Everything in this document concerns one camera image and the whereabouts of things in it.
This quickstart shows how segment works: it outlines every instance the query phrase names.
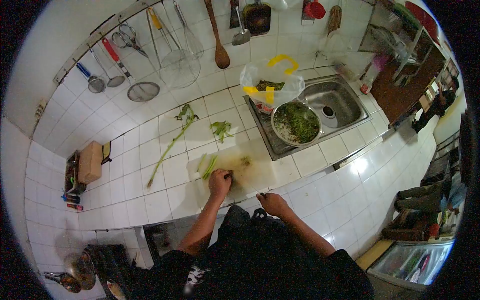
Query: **cardboard box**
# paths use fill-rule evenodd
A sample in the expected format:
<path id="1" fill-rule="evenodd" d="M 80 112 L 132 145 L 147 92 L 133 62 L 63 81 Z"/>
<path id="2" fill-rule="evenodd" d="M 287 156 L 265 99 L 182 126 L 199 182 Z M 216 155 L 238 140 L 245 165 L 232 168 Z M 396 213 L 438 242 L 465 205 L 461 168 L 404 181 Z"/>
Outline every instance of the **cardboard box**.
<path id="1" fill-rule="evenodd" d="M 93 141 L 80 152 L 78 181 L 89 184 L 102 177 L 102 145 Z"/>

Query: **blue handle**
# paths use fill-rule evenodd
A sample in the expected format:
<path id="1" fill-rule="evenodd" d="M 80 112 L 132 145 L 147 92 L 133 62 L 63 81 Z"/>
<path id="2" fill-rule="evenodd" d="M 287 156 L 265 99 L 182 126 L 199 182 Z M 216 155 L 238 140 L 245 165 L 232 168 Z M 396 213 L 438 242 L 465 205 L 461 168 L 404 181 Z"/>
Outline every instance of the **blue handle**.
<path id="1" fill-rule="evenodd" d="M 77 68 L 87 79 L 90 78 L 90 72 L 81 63 L 77 63 Z"/>

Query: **refrigerator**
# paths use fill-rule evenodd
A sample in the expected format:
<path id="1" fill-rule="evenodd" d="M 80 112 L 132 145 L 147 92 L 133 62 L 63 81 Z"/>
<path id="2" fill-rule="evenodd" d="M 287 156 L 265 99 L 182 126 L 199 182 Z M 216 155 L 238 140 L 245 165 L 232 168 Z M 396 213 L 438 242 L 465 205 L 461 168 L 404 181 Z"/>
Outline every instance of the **refrigerator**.
<path id="1" fill-rule="evenodd" d="M 442 268 L 454 240 L 428 243 L 396 241 L 366 272 L 403 288 L 423 291 Z"/>

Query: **hand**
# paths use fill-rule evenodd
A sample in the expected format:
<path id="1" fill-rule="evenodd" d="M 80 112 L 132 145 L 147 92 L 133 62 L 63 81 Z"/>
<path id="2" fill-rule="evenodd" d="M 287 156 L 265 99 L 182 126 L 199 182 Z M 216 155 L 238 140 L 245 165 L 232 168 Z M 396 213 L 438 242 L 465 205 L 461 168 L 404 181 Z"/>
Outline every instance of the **hand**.
<path id="1" fill-rule="evenodd" d="M 262 204 L 264 210 L 272 216 L 283 219 L 289 214 L 294 213 L 285 199 L 279 194 L 269 192 L 265 194 L 265 197 L 257 194 L 257 199 Z"/>
<path id="2" fill-rule="evenodd" d="M 225 199 L 230 190 L 230 185 L 232 184 L 232 177 L 227 176 L 225 179 L 225 175 L 228 175 L 229 172 L 216 169 L 215 171 L 210 174 L 210 179 L 208 180 L 208 188 L 210 189 L 210 197 L 214 197 L 217 199 Z"/>

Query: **scissors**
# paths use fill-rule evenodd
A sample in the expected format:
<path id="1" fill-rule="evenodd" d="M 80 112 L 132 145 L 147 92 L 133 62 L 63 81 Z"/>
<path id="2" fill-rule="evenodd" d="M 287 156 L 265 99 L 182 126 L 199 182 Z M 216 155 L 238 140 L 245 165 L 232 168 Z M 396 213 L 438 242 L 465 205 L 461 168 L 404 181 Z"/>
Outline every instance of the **scissors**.
<path id="1" fill-rule="evenodd" d="M 135 40 L 135 30 L 128 24 L 121 24 L 119 31 L 112 34 L 113 43 L 119 48 L 133 48 L 148 58 L 148 55 L 137 44 Z"/>

